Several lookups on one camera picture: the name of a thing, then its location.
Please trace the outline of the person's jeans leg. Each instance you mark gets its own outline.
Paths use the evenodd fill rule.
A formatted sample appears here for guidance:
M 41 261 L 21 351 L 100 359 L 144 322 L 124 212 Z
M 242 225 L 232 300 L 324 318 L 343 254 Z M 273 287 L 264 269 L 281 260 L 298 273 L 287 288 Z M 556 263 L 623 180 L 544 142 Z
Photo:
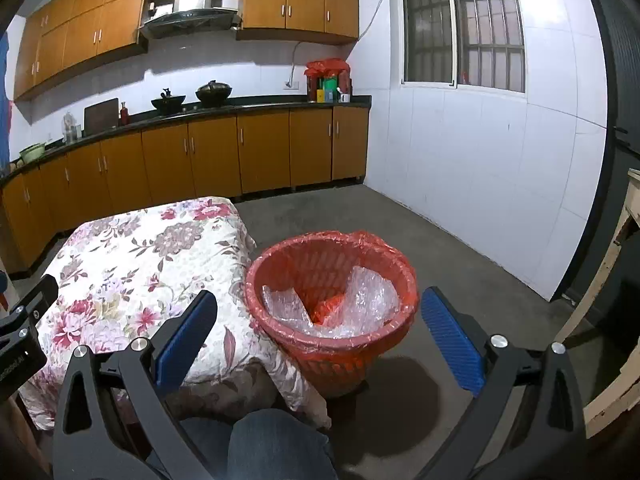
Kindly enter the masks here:
M 278 408 L 234 424 L 192 417 L 180 425 L 215 479 L 336 479 L 329 438 Z

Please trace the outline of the barred window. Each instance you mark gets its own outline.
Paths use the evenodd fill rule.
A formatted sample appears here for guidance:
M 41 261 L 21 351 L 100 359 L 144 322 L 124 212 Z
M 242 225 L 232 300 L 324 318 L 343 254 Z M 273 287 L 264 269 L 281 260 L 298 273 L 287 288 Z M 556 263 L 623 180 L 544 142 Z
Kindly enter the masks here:
M 518 0 L 399 1 L 401 82 L 525 91 Z

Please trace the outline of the red mesh trash basket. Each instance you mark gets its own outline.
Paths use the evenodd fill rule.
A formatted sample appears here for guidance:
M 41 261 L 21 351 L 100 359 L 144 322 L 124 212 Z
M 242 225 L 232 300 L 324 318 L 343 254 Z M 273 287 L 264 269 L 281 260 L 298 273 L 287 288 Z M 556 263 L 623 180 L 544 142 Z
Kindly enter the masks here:
M 350 393 L 407 335 L 420 295 L 408 259 L 367 232 L 315 232 L 265 250 L 246 274 L 257 325 L 325 398 Z

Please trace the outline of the orange-red knotted plastic bag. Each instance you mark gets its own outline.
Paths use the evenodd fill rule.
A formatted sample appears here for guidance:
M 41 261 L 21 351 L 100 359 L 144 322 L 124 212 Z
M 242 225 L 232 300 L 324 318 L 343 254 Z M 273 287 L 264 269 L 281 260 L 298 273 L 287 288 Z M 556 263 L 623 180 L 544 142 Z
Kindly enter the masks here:
M 310 314 L 311 321 L 324 327 L 335 327 L 342 322 L 343 294 L 337 294 L 318 302 Z

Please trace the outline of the glass jars on counter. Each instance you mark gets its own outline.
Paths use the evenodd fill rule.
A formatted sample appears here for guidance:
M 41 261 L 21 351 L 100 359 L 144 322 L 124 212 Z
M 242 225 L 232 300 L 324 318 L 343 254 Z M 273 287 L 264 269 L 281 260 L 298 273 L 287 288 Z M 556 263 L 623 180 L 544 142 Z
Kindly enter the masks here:
M 71 112 L 64 114 L 62 118 L 62 128 L 65 144 L 75 143 L 82 136 L 81 125 L 78 124 L 77 119 Z

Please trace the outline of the range hood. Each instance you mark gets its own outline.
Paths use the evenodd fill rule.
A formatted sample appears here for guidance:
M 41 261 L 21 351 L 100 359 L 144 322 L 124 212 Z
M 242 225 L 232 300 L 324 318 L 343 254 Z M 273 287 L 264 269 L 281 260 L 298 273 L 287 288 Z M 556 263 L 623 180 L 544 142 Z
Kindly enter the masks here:
M 237 30 L 243 0 L 143 0 L 140 35 L 157 40 L 194 32 Z

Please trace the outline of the red bag with groceries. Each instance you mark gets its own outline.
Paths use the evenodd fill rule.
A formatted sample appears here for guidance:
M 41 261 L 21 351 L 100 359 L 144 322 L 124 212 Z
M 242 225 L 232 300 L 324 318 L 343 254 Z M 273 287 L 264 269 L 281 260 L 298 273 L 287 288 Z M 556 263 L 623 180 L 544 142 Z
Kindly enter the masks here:
M 306 64 L 307 98 L 316 103 L 348 103 L 352 99 L 350 65 L 341 58 Z

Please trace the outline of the black wok with lid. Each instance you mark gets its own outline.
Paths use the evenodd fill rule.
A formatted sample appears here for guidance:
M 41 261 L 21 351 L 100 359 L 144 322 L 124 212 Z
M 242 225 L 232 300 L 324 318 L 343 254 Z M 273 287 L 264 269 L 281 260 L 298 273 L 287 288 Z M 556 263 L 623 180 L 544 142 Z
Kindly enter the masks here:
M 231 92 L 232 88 L 225 82 L 211 80 L 198 88 L 195 95 L 205 107 L 220 107 L 228 100 Z

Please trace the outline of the floral tablecloth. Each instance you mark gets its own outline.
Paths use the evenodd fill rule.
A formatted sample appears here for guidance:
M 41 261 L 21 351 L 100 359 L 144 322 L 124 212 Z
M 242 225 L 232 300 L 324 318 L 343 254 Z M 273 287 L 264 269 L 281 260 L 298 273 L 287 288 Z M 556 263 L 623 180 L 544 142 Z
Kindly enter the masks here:
M 329 427 L 326 401 L 250 315 L 244 282 L 254 247 L 239 211 L 215 196 L 77 228 L 48 266 L 58 299 L 37 325 L 46 365 L 20 390 L 35 426 L 53 427 L 76 347 L 122 350 L 153 336 L 205 290 L 216 298 L 216 323 L 168 396 L 171 413 L 240 418 L 282 400 L 311 425 Z

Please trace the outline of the clear bubble wrap sheet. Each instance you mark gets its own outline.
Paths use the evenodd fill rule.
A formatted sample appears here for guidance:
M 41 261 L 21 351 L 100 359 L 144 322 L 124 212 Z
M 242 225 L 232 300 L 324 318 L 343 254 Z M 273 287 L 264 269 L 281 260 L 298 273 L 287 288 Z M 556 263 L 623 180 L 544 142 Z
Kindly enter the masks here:
M 269 314 L 292 330 L 333 339 L 373 333 L 400 310 L 393 283 L 362 266 L 352 268 L 344 292 L 319 301 L 313 309 L 294 288 L 276 292 L 264 285 L 262 300 Z

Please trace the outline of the red bottle on counter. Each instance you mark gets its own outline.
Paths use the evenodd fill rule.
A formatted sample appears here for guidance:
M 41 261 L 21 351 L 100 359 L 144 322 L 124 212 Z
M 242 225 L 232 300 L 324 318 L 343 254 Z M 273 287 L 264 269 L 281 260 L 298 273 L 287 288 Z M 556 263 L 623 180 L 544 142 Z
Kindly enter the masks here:
M 119 125 L 126 126 L 130 122 L 128 108 L 126 107 L 126 103 L 122 102 L 122 106 L 119 110 Z

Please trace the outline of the green pot on counter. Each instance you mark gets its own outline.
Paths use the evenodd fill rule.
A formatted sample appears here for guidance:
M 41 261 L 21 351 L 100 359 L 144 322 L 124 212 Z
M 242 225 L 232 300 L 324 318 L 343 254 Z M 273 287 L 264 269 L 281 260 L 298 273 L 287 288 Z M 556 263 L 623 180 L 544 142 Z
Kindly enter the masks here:
M 44 143 L 35 143 L 26 148 L 23 148 L 20 151 L 20 159 L 24 162 L 25 165 L 34 162 L 38 158 L 40 158 L 44 152 L 46 151 L 46 144 Z

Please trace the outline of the dark cutting board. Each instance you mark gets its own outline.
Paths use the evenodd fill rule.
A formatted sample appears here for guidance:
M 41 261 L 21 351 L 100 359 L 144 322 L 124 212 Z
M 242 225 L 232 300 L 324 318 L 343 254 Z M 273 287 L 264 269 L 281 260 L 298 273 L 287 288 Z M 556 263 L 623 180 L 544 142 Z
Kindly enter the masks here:
M 118 99 L 109 99 L 84 109 L 84 128 L 82 135 L 94 136 L 119 126 Z

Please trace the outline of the black wok left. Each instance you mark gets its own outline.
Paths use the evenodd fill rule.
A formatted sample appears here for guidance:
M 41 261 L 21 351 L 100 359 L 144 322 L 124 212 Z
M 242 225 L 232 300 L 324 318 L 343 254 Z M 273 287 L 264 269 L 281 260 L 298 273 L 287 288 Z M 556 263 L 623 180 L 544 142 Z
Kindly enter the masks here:
M 160 96 L 152 99 L 151 104 L 161 115 L 168 116 L 182 111 L 185 96 L 174 96 L 169 88 L 163 88 Z

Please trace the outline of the lower wooden kitchen cabinets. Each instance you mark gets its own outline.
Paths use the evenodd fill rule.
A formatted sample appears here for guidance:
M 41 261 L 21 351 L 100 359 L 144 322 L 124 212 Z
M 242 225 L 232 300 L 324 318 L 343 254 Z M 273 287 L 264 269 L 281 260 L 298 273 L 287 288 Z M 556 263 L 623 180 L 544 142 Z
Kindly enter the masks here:
M 362 180 L 371 100 L 267 102 L 155 117 L 59 148 L 1 180 L 1 261 L 26 278 L 81 223 L 188 198 Z

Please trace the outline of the blue hanging cloth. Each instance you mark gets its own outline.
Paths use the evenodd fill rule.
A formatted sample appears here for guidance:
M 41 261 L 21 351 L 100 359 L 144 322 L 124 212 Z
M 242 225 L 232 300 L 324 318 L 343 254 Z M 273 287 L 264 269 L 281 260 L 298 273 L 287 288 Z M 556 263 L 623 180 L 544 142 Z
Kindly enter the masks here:
M 6 173 L 10 163 L 9 134 L 11 127 L 11 103 L 6 95 L 6 57 L 9 52 L 9 38 L 5 32 L 0 42 L 0 169 Z

